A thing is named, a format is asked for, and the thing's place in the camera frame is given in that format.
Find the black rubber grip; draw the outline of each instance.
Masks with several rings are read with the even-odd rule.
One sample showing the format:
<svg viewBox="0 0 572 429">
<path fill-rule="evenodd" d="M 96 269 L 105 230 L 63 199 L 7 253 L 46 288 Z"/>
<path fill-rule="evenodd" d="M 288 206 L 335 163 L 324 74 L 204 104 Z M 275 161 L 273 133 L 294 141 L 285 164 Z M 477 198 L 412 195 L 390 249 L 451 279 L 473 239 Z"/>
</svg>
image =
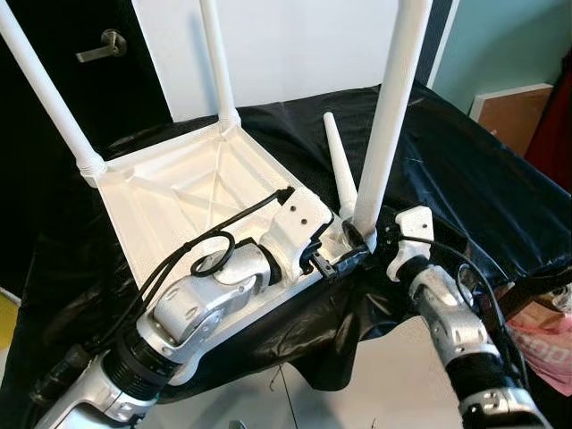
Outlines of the black rubber grip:
<svg viewBox="0 0 572 429">
<path fill-rule="evenodd" d="M 282 280 L 282 269 L 276 262 L 276 259 L 274 259 L 274 257 L 272 256 L 272 253 L 270 253 L 267 248 L 265 248 L 260 244 L 257 244 L 257 246 L 260 249 L 260 251 L 264 254 L 266 260 L 268 261 L 268 264 L 270 265 L 270 281 L 268 282 L 268 285 L 271 286 Z"/>
<path fill-rule="evenodd" d="M 445 368 L 459 401 L 486 391 L 503 387 L 517 387 L 505 374 L 501 360 L 490 353 L 471 353 L 457 357 Z"/>
<path fill-rule="evenodd" d="M 169 382 L 179 364 L 154 351 L 133 327 L 118 337 L 115 348 L 105 356 L 103 367 L 122 391 L 138 400 L 151 400 Z"/>
<path fill-rule="evenodd" d="M 429 260 L 426 257 L 417 255 L 403 264 L 397 272 L 397 278 L 407 287 L 411 286 L 413 280 L 429 267 Z"/>
</svg>

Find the pink object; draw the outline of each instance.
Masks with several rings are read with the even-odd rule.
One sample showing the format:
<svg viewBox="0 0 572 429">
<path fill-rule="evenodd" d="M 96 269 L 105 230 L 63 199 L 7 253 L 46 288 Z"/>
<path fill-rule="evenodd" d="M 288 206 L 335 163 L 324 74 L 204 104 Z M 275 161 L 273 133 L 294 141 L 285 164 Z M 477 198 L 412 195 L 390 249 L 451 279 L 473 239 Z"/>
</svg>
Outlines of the pink object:
<svg viewBox="0 0 572 429">
<path fill-rule="evenodd" d="M 572 395 L 572 315 L 536 302 L 509 320 L 528 365 L 565 396 Z"/>
</svg>

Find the teal wall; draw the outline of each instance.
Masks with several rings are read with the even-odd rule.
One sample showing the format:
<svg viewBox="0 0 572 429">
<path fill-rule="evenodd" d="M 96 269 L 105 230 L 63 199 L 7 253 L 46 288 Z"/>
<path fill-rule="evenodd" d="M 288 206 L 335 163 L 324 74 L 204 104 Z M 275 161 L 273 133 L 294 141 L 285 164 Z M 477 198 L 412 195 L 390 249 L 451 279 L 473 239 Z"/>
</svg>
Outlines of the teal wall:
<svg viewBox="0 0 572 429">
<path fill-rule="evenodd" d="M 570 0 L 460 0 L 433 90 L 468 113 L 476 94 L 553 83 L 572 43 Z"/>
</svg>

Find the red fabric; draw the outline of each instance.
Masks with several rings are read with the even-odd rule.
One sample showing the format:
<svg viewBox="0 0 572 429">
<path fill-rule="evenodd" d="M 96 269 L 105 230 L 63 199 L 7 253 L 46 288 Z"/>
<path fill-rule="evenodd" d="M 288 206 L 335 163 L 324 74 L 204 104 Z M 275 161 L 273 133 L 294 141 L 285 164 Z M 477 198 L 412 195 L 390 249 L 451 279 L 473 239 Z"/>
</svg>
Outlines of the red fabric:
<svg viewBox="0 0 572 429">
<path fill-rule="evenodd" d="M 568 54 L 564 61 L 564 72 L 552 91 L 549 104 L 546 106 L 533 140 L 526 152 L 526 160 L 541 172 L 570 191 L 570 123 L 572 111 L 570 96 L 572 94 L 572 55 Z"/>
</svg>

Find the white cylinder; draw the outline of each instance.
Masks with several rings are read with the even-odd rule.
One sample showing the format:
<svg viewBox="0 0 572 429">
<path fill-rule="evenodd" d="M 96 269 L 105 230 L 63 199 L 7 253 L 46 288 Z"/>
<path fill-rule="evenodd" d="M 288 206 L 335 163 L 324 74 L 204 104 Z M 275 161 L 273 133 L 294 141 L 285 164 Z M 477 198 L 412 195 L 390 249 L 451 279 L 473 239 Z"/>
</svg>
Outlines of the white cylinder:
<svg viewBox="0 0 572 429">
<path fill-rule="evenodd" d="M 81 175 L 95 187 L 95 178 L 106 169 L 105 161 L 89 144 L 5 0 L 0 0 L 0 34 L 75 156 Z"/>
<path fill-rule="evenodd" d="M 432 0 L 400 0 L 353 218 L 372 252 L 377 238 L 375 224 L 400 137 L 431 3 Z"/>
<path fill-rule="evenodd" d="M 235 123 L 240 124 L 240 117 L 234 106 L 231 78 L 224 54 L 223 35 L 221 34 L 221 24 L 218 19 L 215 0 L 200 0 L 200 11 L 203 16 L 206 45 L 211 58 L 214 83 L 218 94 L 218 119 L 223 130 L 226 130 Z"/>
<path fill-rule="evenodd" d="M 328 138 L 330 156 L 332 157 L 333 174 L 336 178 L 338 188 L 338 198 L 340 199 L 340 217 L 343 220 L 349 219 L 354 214 L 356 205 L 356 183 L 351 176 L 346 152 L 341 144 L 340 133 L 336 126 L 336 121 L 331 112 L 324 115 L 325 133 Z"/>
</svg>

